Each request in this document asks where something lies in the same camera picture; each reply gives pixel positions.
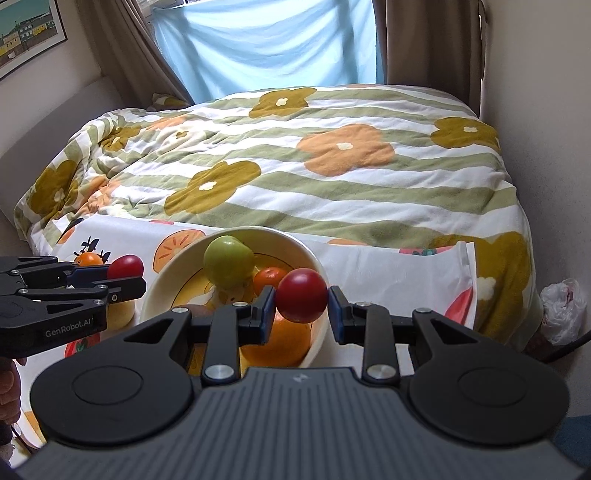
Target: white plastic bag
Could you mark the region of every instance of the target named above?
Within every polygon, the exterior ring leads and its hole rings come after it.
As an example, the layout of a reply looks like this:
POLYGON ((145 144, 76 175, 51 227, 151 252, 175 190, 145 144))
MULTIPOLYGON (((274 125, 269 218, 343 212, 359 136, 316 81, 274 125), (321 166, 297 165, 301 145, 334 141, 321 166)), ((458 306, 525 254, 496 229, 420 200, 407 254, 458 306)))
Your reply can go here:
POLYGON ((544 320, 541 332, 552 345, 566 345, 579 335, 587 301, 579 282, 567 278, 542 290, 544 320))

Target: brown curtain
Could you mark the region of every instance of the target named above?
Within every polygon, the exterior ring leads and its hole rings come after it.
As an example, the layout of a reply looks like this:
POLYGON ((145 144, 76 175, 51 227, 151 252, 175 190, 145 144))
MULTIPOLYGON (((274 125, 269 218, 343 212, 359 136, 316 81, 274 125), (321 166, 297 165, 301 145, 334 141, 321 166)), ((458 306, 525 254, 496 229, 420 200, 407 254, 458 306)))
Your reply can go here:
POLYGON ((150 106, 154 93, 193 103, 152 40, 136 0, 76 2, 101 70, 129 106, 150 106))
POLYGON ((480 113, 480 0, 374 0, 386 83, 431 87, 480 113))

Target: blue fabric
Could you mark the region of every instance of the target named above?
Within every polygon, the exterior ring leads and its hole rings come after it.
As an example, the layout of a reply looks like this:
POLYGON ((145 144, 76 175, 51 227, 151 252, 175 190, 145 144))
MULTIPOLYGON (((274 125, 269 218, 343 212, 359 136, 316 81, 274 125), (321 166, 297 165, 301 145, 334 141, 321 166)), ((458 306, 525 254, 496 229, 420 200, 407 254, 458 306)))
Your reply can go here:
POLYGON ((201 103, 266 88, 376 83, 374 18, 372 0, 202 0, 155 8, 152 24, 164 58, 201 103))
POLYGON ((573 462, 591 466, 591 415, 564 419, 553 441, 573 462))

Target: framed poster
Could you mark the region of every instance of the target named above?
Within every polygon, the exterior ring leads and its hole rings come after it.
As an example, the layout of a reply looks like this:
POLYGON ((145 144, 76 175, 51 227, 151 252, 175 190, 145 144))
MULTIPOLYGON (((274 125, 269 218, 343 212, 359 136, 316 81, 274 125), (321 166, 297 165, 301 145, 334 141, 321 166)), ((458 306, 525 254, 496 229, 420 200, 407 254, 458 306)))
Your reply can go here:
POLYGON ((66 39, 56 0, 0 0, 0 79, 66 39))

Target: striped bedding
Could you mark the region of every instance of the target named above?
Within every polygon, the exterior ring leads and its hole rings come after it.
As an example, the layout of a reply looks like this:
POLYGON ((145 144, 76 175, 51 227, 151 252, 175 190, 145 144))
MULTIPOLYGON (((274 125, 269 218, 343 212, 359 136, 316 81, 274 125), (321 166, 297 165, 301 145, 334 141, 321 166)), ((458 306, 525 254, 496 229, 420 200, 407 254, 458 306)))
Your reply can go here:
POLYGON ((417 254, 474 242, 476 328, 507 342, 540 320, 529 226, 496 131, 436 90, 300 87, 106 113, 72 137, 15 220, 47 254, 71 221, 95 214, 264 225, 417 254))

